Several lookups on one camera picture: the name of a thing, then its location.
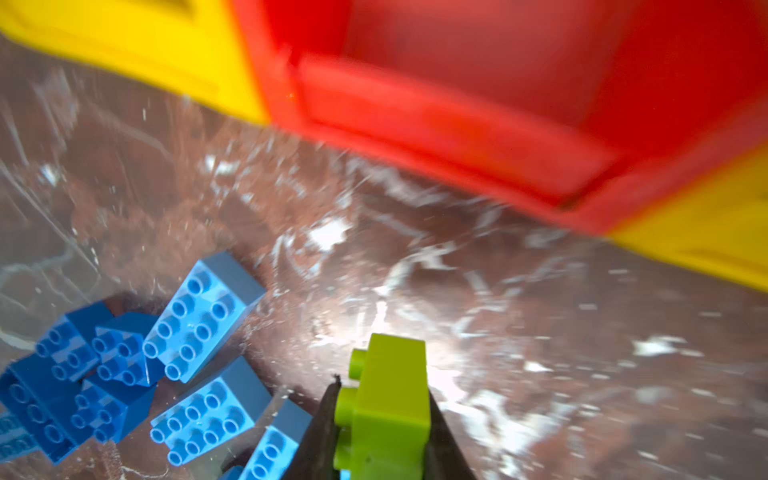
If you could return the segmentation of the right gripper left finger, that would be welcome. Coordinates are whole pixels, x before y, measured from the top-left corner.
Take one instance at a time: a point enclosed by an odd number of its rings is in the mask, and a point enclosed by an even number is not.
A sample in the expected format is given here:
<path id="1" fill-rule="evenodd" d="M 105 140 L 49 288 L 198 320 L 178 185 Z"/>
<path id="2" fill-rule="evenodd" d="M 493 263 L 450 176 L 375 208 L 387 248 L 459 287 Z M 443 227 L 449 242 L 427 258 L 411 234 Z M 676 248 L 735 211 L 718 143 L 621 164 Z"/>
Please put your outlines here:
<path id="1" fill-rule="evenodd" d="M 334 468 L 334 456 L 339 436 L 335 410 L 341 388 L 341 378 L 335 375 L 282 480 L 340 479 L 340 473 Z"/>

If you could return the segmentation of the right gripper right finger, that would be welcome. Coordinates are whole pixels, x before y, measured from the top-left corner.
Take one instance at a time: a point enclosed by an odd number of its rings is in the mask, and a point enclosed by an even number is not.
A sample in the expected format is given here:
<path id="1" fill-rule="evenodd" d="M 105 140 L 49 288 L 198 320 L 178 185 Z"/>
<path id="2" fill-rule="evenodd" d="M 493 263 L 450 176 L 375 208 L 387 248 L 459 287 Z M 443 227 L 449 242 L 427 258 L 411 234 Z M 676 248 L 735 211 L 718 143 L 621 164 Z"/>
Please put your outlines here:
<path id="1" fill-rule="evenodd" d="M 430 480 L 475 480 L 432 393 L 429 393 L 431 430 L 427 443 L 427 478 Z"/>

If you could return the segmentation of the green lego brick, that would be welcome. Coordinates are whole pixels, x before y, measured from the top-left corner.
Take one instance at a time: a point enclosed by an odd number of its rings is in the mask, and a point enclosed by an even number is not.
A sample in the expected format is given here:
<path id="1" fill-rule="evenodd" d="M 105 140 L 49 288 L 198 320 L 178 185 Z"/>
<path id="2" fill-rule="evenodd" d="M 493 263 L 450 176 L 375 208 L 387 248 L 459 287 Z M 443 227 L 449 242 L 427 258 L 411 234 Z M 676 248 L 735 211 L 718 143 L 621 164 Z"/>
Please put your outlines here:
<path id="1" fill-rule="evenodd" d="M 352 351 L 334 422 L 335 470 L 350 479 L 421 479 L 431 431 L 426 344 L 373 334 Z"/>

